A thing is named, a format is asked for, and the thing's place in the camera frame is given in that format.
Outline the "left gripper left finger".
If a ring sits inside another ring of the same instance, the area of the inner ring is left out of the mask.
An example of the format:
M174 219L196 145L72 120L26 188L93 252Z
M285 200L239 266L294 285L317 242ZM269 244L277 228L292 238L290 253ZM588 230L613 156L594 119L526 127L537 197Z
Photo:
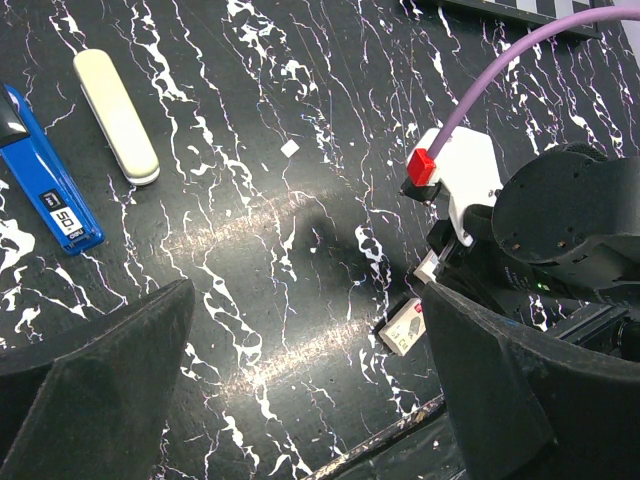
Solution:
M192 325L182 279L1 353L4 479L147 479Z

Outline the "white beige stapler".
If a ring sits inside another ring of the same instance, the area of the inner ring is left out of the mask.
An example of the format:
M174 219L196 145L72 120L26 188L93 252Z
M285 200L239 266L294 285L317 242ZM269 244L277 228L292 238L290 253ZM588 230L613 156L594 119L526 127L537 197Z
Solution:
M111 57L100 49L83 50L73 68L123 176L134 186L153 183L159 159Z

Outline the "blue black stapler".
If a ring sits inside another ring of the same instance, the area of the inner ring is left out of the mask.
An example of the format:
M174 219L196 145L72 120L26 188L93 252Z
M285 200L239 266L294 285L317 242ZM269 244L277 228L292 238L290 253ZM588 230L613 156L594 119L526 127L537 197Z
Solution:
M75 256L104 232L24 97L1 86L1 157L60 247Z

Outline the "silver staple strip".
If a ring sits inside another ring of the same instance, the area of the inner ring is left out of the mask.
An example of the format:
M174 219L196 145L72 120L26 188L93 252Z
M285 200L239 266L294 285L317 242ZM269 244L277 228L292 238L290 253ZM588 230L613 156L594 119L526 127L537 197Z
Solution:
M299 145L293 140L289 139L281 148L281 153L286 158L291 158L300 149Z

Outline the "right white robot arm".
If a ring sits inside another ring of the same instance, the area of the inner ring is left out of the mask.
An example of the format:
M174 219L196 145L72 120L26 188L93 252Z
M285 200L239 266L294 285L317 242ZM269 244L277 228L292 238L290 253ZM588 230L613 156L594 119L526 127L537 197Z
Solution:
M436 282L498 313L506 291L639 307L639 159L579 142L524 165L492 206L470 205L463 246L437 222Z

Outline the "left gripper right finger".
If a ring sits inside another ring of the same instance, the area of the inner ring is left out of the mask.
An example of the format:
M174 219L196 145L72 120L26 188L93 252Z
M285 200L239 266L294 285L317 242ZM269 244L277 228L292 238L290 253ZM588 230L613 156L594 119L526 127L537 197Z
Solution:
M636 479L639 365L513 322L437 283L427 337L471 479Z

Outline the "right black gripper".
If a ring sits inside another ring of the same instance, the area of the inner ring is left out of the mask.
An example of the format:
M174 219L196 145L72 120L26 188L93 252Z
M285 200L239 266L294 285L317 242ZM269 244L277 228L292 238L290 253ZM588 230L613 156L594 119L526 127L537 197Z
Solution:
M567 299L568 290L546 273L508 256L492 232L493 209L472 205L463 215L472 244L463 245L449 219L439 219L426 240L437 255L436 281L500 314L520 315L537 296Z

